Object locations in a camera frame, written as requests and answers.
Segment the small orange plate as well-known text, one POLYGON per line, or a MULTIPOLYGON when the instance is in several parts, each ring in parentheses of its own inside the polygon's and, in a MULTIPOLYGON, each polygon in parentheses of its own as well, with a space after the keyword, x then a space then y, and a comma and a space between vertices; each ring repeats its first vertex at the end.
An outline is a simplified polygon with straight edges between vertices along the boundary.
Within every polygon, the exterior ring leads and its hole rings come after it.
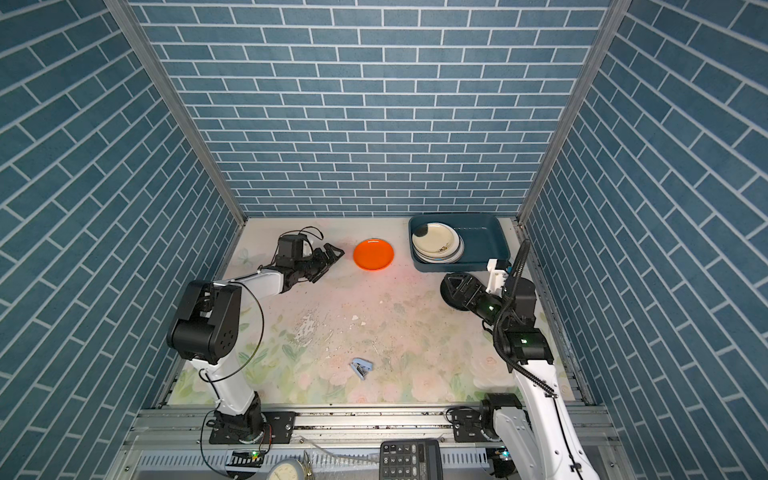
POLYGON ((378 271, 392 263, 394 254, 394 248, 389 242, 371 238, 361 241, 355 247, 353 260, 363 270, 378 271))

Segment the cream plate black brushstroke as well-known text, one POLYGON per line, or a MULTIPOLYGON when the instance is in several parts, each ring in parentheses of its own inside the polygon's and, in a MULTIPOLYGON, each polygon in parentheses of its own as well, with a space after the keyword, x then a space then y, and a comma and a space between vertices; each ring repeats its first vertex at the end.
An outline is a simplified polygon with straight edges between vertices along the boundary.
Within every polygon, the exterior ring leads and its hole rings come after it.
POLYGON ((415 251, 431 257, 449 256, 463 248, 458 232, 447 224, 431 222, 416 227, 411 234, 415 251))

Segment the white plate green cloud motif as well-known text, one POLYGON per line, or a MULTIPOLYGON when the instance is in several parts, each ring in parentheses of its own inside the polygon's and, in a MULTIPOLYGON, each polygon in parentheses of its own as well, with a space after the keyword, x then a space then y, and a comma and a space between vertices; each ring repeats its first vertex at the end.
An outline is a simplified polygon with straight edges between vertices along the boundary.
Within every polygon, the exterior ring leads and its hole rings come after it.
POLYGON ((415 251, 416 258, 419 261, 421 261, 423 263, 427 263, 427 264, 453 264, 453 263, 457 263, 461 259, 463 253, 464 253, 463 249, 457 249, 455 252, 453 252, 449 256, 431 257, 431 256, 423 255, 418 250, 415 251))

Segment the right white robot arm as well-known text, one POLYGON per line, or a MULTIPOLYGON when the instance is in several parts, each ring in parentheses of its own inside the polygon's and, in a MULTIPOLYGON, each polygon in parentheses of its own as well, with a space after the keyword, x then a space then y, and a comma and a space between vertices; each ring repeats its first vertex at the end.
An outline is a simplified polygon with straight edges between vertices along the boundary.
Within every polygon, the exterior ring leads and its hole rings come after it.
POLYGON ((469 273, 440 285, 452 308, 475 314, 517 382, 520 397, 489 394, 480 419, 485 434, 506 448, 522 479, 597 479, 560 395, 554 354, 535 326, 533 283, 511 278, 490 291, 469 273))

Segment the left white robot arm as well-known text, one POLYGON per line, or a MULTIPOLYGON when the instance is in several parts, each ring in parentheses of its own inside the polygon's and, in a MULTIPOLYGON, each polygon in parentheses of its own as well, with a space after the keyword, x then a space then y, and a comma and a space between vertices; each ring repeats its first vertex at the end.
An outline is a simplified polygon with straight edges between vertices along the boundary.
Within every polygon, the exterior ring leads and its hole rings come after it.
POLYGON ((235 345, 240 332, 242 295, 260 300, 286 293, 302 282, 315 283, 343 256, 330 243, 315 247, 305 229, 282 234, 272 260, 248 275, 228 280, 193 280, 170 323, 166 342, 192 365, 214 393, 212 442, 252 444, 270 433, 258 393, 251 388, 235 345))

